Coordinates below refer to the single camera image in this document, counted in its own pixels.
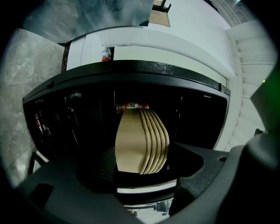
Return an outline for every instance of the brown paper bag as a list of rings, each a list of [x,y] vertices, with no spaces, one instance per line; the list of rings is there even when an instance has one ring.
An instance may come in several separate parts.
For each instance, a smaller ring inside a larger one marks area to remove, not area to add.
[[[148,129],[147,122],[145,120],[145,116],[144,116],[142,110],[143,109],[141,108],[140,115],[141,115],[143,129],[144,129],[145,135],[146,135],[147,149],[146,149],[146,156],[145,156],[145,159],[144,159],[144,162],[143,162],[140,174],[143,174],[145,169],[146,169],[146,167],[147,167],[148,161],[149,161],[150,156],[151,156],[151,149],[152,149],[151,133],[150,133],[150,131]]]
[[[152,113],[151,110],[148,110],[148,112],[150,113],[150,115],[152,116],[155,125],[157,126],[160,138],[161,138],[161,156],[158,159],[157,165],[155,166],[154,170],[152,171],[153,173],[156,172],[156,170],[158,169],[158,167],[160,166],[164,156],[165,156],[165,149],[166,149],[166,140],[165,140],[165,135],[162,131],[161,126],[158,123],[158,120],[156,119],[156,117],[154,116],[154,114]]]
[[[146,157],[147,141],[140,110],[126,109],[115,140],[115,155],[119,171],[140,173]]]
[[[145,171],[144,171],[144,174],[147,174],[150,169],[151,169],[151,166],[153,164],[153,161],[154,161],[154,157],[155,157],[155,154],[156,154],[156,150],[157,150],[157,140],[156,140],[156,136],[155,136],[155,133],[154,133],[154,130],[153,130],[153,127],[151,125],[151,122],[149,120],[149,117],[146,113],[146,111],[144,109],[141,109],[143,114],[144,114],[144,117],[145,117],[145,120],[146,120],[146,123],[147,123],[147,126],[148,126],[148,129],[150,131],[150,136],[151,136],[151,142],[152,142],[152,148],[151,148],[151,153],[150,153],[150,159],[148,161],[148,164],[145,168]]]
[[[148,174],[150,173],[153,173],[153,170],[155,169],[157,163],[158,163],[158,160],[159,160],[159,157],[161,156],[161,137],[159,135],[159,131],[158,131],[158,128],[156,126],[156,124],[154,123],[154,120],[152,118],[152,116],[150,115],[149,111],[147,109],[144,109],[144,111],[146,112],[149,120],[150,120],[150,123],[152,125],[152,128],[153,128],[153,131],[155,133],[155,136],[156,136],[156,141],[157,141],[157,149],[156,149],[156,154],[155,154],[155,157],[154,157],[154,161],[150,167],[150,170],[148,172]]]
[[[167,130],[166,130],[165,126],[163,125],[163,123],[161,122],[161,120],[159,119],[159,117],[157,116],[157,114],[156,114],[153,110],[150,110],[150,111],[153,113],[153,115],[154,115],[155,118],[157,119],[159,125],[161,126],[161,129],[162,129],[162,131],[163,131],[163,133],[164,133],[164,136],[165,136],[165,143],[166,143],[165,155],[164,155],[164,157],[163,157],[163,160],[162,160],[161,164],[159,165],[159,167],[158,167],[157,170],[156,170],[156,173],[157,173],[157,172],[159,172],[159,171],[162,169],[163,165],[165,164],[165,162],[166,162],[166,160],[167,160],[168,149],[169,149],[169,135],[168,135],[168,133],[167,133]]]

